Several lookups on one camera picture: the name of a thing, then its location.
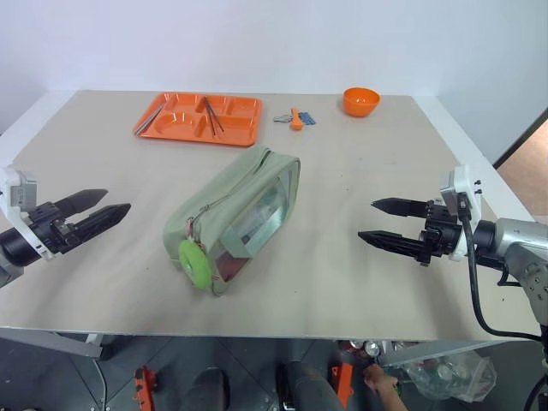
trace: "person's leg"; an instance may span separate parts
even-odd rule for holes
[[[181,411],[225,411],[228,406],[228,379],[223,371],[210,368],[196,377],[182,400]]]
[[[287,382],[295,411],[343,411],[344,408],[327,380],[301,362],[287,365]]]

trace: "person's hand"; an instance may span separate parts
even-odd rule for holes
[[[377,364],[372,364],[363,370],[364,382],[377,394],[384,394],[394,390],[397,378],[386,374]]]

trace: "lime green disc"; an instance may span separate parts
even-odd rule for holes
[[[209,261],[198,244],[183,240],[179,244],[179,261],[182,269],[199,289],[211,287],[211,267]]]

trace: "orange bowl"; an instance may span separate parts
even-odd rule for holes
[[[342,103],[344,110],[354,117],[365,117],[370,114],[380,101],[380,95],[363,87],[352,87],[344,92]]]

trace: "zipper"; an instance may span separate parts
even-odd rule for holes
[[[263,168],[263,166],[266,164],[267,158],[272,154],[272,151],[270,149],[267,149],[265,154],[263,154],[263,157],[260,159],[259,164],[254,169],[249,170],[246,175],[244,175],[240,181],[238,181],[234,187],[232,187],[228,193],[226,193],[223,197],[216,199],[215,201],[212,201],[211,203],[207,203],[203,206],[201,206],[198,210],[198,213],[193,216],[189,217],[187,219],[187,237],[189,240],[200,242],[198,239],[194,237],[194,225],[196,224],[196,221],[202,217],[204,214],[206,214],[211,208],[221,204],[224,202],[228,197],[230,197],[232,194],[237,193],[241,186],[243,184],[248,183],[250,180],[252,180],[255,175],[260,171],[260,169]]]

